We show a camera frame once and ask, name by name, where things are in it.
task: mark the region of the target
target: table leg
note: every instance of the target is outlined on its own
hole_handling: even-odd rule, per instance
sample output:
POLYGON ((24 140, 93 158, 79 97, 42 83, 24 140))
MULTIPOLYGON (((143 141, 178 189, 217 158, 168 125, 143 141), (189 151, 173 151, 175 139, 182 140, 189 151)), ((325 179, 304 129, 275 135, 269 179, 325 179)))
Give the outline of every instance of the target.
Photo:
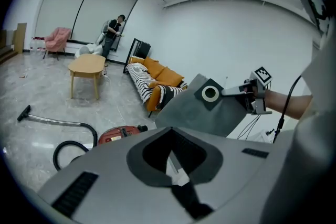
POLYGON ((99 99, 99 97, 98 97, 98 89, 97 89, 97 74, 93 74, 93 80, 94 80, 94 83, 95 83, 95 85, 94 85, 94 92, 95 92, 95 94, 96 94, 96 99, 98 100, 99 99))
POLYGON ((74 85, 73 85, 73 76, 74 76, 74 74, 75 74, 75 73, 72 71, 72 72, 71 72, 71 93, 70 93, 70 97, 71 97, 71 98, 74 97, 74 95, 73 95, 73 90, 74 90, 74 89, 73 89, 73 88, 74 88, 74 85))

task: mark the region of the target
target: wall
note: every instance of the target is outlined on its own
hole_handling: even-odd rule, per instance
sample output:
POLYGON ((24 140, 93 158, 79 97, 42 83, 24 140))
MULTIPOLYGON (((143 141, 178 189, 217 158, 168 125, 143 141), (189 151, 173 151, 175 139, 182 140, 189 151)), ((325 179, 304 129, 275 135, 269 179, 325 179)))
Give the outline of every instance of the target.
MULTIPOLYGON (((201 73, 226 88, 241 84, 264 66, 274 77, 272 90, 287 94, 311 60, 314 26, 291 12, 252 0, 193 1, 165 10, 151 57, 185 77, 201 73)), ((300 81, 293 94, 303 93, 300 81)), ((264 115, 254 132, 277 127, 279 113, 264 115)), ((247 116, 236 137, 253 119, 247 116)))
MULTIPOLYGON (((39 9, 43 0, 13 0, 7 12, 3 28, 16 29, 17 23, 27 23, 24 49, 29 49, 30 39, 35 35, 39 9)), ((155 39, 156 28, 162 16, 161 0, 138 0, 128 18, 117 52, 110 52, 109 59, 125 62, 133 39, 149 43, 155 39)), ((67 43, 66 52, 74 53, 82 45, 67 43)))

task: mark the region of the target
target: vacuum cleaner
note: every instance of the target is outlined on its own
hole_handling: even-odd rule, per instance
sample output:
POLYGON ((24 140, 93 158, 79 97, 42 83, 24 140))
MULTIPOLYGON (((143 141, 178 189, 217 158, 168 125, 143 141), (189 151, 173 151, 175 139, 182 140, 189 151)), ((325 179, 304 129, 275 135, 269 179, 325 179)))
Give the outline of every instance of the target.
MULTIPOLYGON (((69 122, 69 121, 58 121, 58 120, 53 120, 53 119, 47 119, 47 118, 42 118, 42 117, 38 117, 38 116, 34 116, 29 114, 31 110, 31 106, 28 105, 23 111, 22 113, 19 115, 19 117, 17 118, 17 120, 20 122, 22 121, 24 118, 29 118, 32 120, 38 120, 38 121, 43 121, 43 122, 48 122, 48 123, 53 123, 53 124, 59 124, 59 125, 65 125, 65 126, 82 126, 85 127, 87 129, 90 130, 90 132, 92 133, 93 136, 93 147, 96 147, 97 145, 101 145, 107 142, 112 142, 118 139, 122 139, 124 137, 128 137, 131 135, 135 135, 135 134, 139 134, 141 132, 145 132, 148 130, 147 126, 119 126, 119 127, 114 127, 111 128, 109 130, 107 130, 106 132, 104 132, 101 136, 100 139, 98 141, 98 135, 96 130, 89 124, 87 123, 83 123, 83 122, 69 122)), ((83 146, 81 143, 78 143, 76 141, 72 141, 72 140, 68 140, 68 141, 64 141, 62 143, 60 143, 53 154, 53 159, 52 162, 54 163, 54 167, 56 168, 57 171, 61 170, 59 163, 58 163, 58 155, 59 152, 61 151, 62 148, 66 147, 66 146, 76 146, 79 147, 80 149, 82 149, 84 152, 89 151, 85 146, 83 146)))

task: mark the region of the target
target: pink armchair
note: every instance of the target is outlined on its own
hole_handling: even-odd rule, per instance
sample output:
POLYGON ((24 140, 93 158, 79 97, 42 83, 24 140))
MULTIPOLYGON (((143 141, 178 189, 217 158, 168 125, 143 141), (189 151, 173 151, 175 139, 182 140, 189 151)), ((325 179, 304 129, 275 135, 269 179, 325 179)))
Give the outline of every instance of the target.
POLYGON ((65 27, 57 27, 50 36, 45 37, 46 42, 46 52, 54 51, 58 52, 64 49, 67 44, 67 39, 70 38, 71 29, 65 27))

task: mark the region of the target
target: black cable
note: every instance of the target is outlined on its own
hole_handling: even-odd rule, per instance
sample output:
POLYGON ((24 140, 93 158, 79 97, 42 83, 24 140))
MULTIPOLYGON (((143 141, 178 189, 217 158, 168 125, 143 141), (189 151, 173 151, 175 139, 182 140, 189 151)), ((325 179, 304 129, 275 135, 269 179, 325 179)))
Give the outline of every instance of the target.
POLYGON ((238 137, 237 137, 237 140, 238 139, 240 139, 241 137, 243 137, 247 132, 248 132, 248 130, 250 129, 250 127, 246 130, 246 132, 242 135, 242 132, 250 125, 250 124, 253 124, 254 123, 254 121, 257 121, 258 119, 260 118, 260 115, 258 115, 258 116, 256 116, 249 124, 247 124, 246 126, 245 126, 245 128, 240 132, 240 134, 238 135, 238 137))
POLYGON ((248 132, 248 134, 247 134, 247 136, 246 136, 246 138, 245 138, 245 141, 247 140, 248 136, 250 135, 250 132, 252 131, 254 125, 257 124, 257 122, 258 122, 259 119, 260 119, 260 117, 259 117, 259 118, 254 122, 254 124, 251 126, 251 129, 250 129, 250 131, 248 132))
POLYGON ((275 140, 277 139, 277 136, 278 134, 280 133, 282 127, 283 127, 283 124, 285 122, 285 114, 286 114, 286 111, 287 111, 287 107, 288 107, 288 103, 289 103, 289 99, 293 93, 293 90, 296 86, 296 84, 298 83, 298 81, 300 80, 301 78, 301 75, 296 79, 296 81, 294 81, 292 87, 290 88, 289 90, 289 93, 287 95, 287 99, 286 99, 286 103, 285 103, 285 106, 284 106, 284 110, 282 111, 282 115, 281 115, 281 118, 279 120, 279 123, 278 123, 278 127, 277 127, 277 130, 275 132, 275 135, 274 135, 274 140, 273 140, 273 143, 275 142, 275 140))
MULTIPOLYGON (((87 129, 89 129, 93 135, 93 147, 97 146, 97 142, 98 142, 98 135, 97 135, 97 132, 95 131, 95 129, 90 126, 89 124, 86 124, 86 123, 80 123, 80 126, 83 126, 87 129)), ((53 159, 52 159, 52 162, 54 163, 54 167, 56 168, 57 171, 61 170, 60 166, 59 166, 59 163, 58 163, 58 155, 59 155, 59 152, 60 150, 65 147, 65 146, 69 146, 69 145, 72 145, 72 146, 76 146, 76 147, 79 147, 81 148, 82 150, 84 150, 85 152, 89 151, 86 147, 84 147, 82 144, 76 142, 76 141, 71 141, 71 140, 68 140, 68 141, 64 141, 62 143, 60 143, 55 151, 54 151, 54 154, 52 155, 53 159)))

